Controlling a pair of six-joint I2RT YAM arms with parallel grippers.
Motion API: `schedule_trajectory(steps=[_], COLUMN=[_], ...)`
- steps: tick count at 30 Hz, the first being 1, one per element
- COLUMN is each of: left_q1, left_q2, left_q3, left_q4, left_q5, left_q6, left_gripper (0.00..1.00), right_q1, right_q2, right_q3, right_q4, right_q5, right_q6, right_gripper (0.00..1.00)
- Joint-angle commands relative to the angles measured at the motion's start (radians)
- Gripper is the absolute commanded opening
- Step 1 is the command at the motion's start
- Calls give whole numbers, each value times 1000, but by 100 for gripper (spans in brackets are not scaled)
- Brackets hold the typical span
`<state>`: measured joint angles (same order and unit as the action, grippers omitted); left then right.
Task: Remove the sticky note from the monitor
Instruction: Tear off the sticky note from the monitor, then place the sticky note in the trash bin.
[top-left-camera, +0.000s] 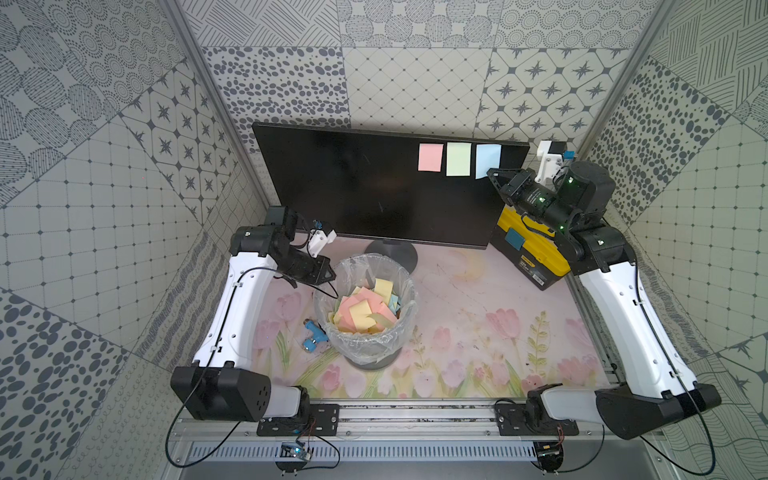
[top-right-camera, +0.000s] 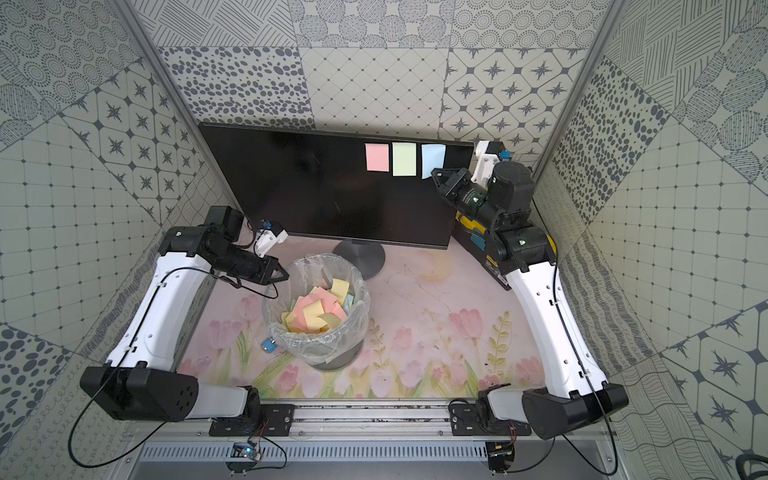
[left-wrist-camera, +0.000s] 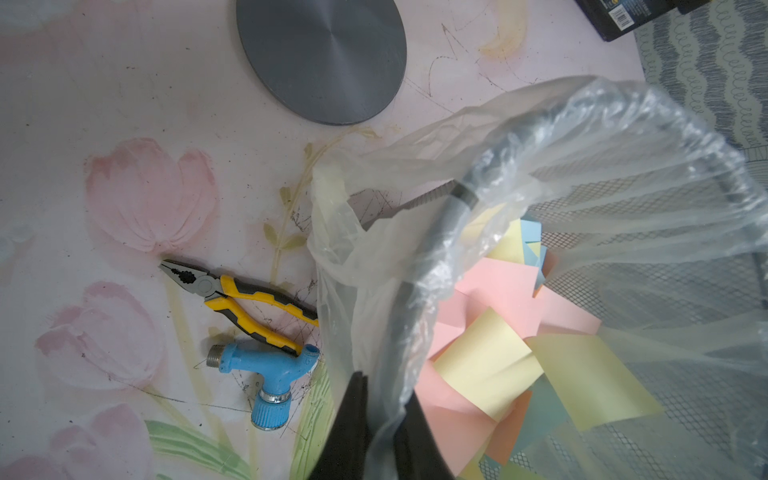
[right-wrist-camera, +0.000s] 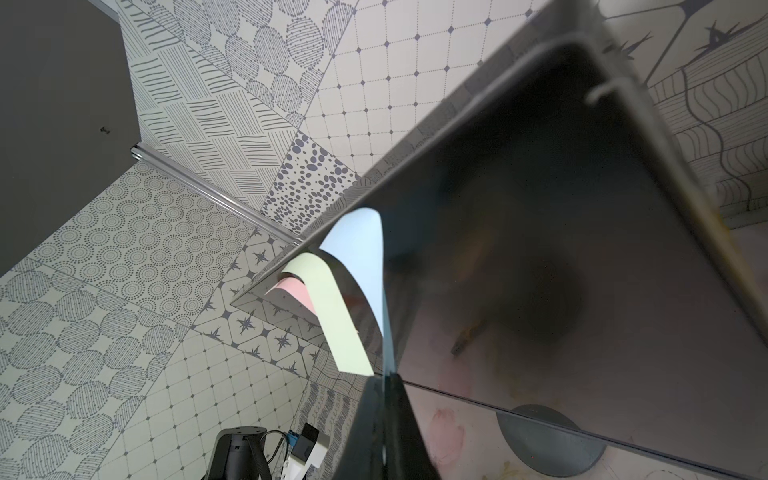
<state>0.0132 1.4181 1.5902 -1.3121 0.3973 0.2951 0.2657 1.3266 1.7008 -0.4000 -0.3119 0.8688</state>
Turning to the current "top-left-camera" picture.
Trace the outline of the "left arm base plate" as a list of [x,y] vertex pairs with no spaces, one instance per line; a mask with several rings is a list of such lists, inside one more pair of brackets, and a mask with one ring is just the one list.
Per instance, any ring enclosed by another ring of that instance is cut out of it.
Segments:
[[257,428],[259,437],[288,437],[299,434],[335,436],[338,430],[340,405],[332,403],[302,406],[293,417],[262,419]]

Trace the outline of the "blue sticky note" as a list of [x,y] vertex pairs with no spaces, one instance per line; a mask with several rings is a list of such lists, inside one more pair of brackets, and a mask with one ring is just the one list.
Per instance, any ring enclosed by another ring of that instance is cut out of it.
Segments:
[[487,177],[490,169],[500,167],[502,146],[500,144],[477,144],[475,150],[475,179]]

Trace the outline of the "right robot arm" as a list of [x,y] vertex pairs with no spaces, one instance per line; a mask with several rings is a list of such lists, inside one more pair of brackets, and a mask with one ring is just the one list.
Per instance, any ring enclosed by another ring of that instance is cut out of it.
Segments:
[[487,173],[505,203],[546,226],[571,273],[586,289],[624,370],[620,385],[586,389],[546,385],[529,393],[528,416],[600,423],[629,440],[699,415],[722,402],[679,356],[639,277],[633,247],[603,215],[616,184],[604,167],[576,161],[549,189],[530,169]]

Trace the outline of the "pink sticky note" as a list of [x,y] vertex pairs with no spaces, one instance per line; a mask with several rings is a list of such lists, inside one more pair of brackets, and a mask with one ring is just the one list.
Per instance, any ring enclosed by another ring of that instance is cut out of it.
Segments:
[[420,143],[417,169],[421,172],[440,172],[442,169],[443,144]]

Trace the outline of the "green sticky note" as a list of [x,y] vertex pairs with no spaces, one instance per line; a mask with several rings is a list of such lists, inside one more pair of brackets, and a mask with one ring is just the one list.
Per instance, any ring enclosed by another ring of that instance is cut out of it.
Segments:
[[446,175],[467,177],[471,170],[472,144],[449,142],[446,144]]

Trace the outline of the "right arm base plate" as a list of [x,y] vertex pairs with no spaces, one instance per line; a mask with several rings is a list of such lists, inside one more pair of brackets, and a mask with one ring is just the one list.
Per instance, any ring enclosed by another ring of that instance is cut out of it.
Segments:
[[555,420],[536,406],[519,404],[500,399],[493,405],[493,411],[501,436],[578,436],[580,431],[572,420]]

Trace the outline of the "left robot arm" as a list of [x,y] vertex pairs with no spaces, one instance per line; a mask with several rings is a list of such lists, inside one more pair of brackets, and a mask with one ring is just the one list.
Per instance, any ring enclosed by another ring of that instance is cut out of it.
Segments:
[[230,240],[226,283],[208,333],[189,366],[174,369],[170,386],[196,420],[308,423],[306,390],[279,386],[255,371],[252,347],[268,334],[259,318],[274,279],[319,287],[335,273],[322,249],[336,238],[324,221],[305,222],[289,207],[271,207],[259,226],[241,226]]

